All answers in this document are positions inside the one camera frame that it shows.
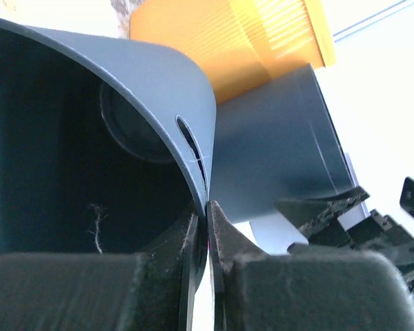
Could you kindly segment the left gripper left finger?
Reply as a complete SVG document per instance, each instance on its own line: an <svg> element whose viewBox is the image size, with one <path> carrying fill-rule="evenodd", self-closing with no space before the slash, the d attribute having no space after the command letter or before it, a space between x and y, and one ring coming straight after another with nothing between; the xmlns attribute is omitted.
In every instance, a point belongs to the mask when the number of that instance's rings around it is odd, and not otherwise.
<svg viewBox="0 0 414 331"><path fill-rule="evenodd" d="M206 265L188 205L133 254L0 256L0 330L190 330Z"/></svg>

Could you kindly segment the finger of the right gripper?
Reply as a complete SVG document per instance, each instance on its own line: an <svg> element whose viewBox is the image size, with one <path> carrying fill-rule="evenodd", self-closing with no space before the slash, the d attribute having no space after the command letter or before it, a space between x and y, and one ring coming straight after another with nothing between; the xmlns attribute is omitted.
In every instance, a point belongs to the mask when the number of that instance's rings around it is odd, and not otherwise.
<svg viewBox="0 0 414 331"><path fill-rule="evenodd" d="M306 238L310 238L327 228L332 220L337 220L369 197L369 193L362 186L357 186L331 197L278 199L274 206Z"/></svg>

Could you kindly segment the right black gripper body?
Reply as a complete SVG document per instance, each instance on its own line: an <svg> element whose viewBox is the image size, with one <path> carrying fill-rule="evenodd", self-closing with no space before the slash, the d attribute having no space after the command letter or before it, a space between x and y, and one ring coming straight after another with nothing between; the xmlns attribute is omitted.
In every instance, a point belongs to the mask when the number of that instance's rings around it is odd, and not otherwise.
<svg viewBox="0 0 414 331"><path fill-rule="evenodd" d="M373 210L370 216L345 230L337 219L311 235L308 243L294 242L291 254L323 254L335 249L370 250L384 255L404 276L414 276L414 238L388 215Z"/></svg>

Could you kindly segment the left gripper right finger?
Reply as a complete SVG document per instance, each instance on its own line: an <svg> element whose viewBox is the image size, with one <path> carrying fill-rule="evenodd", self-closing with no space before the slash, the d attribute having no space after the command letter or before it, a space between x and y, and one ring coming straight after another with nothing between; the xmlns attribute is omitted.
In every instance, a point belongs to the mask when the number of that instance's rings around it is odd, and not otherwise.
<svg viewBox="0 0 414 331"><path fill-rule="evenodd" d="M398 269L376 252L269 255L206 206L216 330L414 330Z"/></svg>

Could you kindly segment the slate blue tapered bin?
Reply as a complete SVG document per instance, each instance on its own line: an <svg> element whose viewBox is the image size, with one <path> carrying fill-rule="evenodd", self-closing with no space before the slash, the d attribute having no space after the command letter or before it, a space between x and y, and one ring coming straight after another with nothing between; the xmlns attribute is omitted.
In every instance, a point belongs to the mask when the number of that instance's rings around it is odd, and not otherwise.
<svg viewBox="0 0 414 331"><path fill-rule="evenodd" d="M0 19L0 254L135 252L203 214L215 117L176 50Z"/></svg>

